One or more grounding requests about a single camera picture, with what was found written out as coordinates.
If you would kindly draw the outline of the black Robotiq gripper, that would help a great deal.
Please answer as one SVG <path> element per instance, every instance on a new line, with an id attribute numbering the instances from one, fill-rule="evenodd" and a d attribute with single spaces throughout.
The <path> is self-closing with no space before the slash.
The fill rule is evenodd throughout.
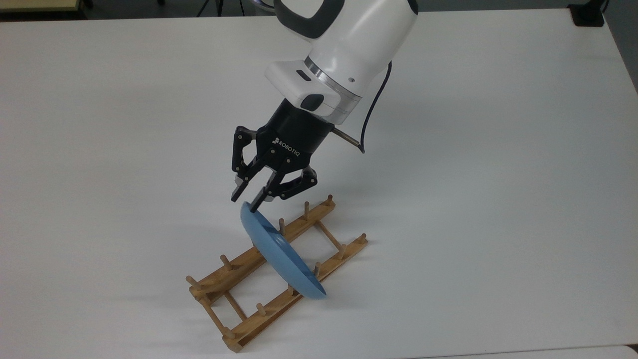
<path id="1" fill-rule="evenodd" d="M 236 189 L 231 201 L 236 202 L 249 182 L 267 166 L 273 170 L 266 185 L 250 204 L 251 213 L 272 198 L 283 200 L 308 190 L 318 182 L 310 159 L 334 125 L 283 100 L 268 123 L 258 131 L 238 126 L 233 134 L 231 169 L 236 173 Z M 243 151 L 257 140 L 257 152 L 248 164 Z M 285 175 L 301 170 L 299 177 L 283 182 Z"/>

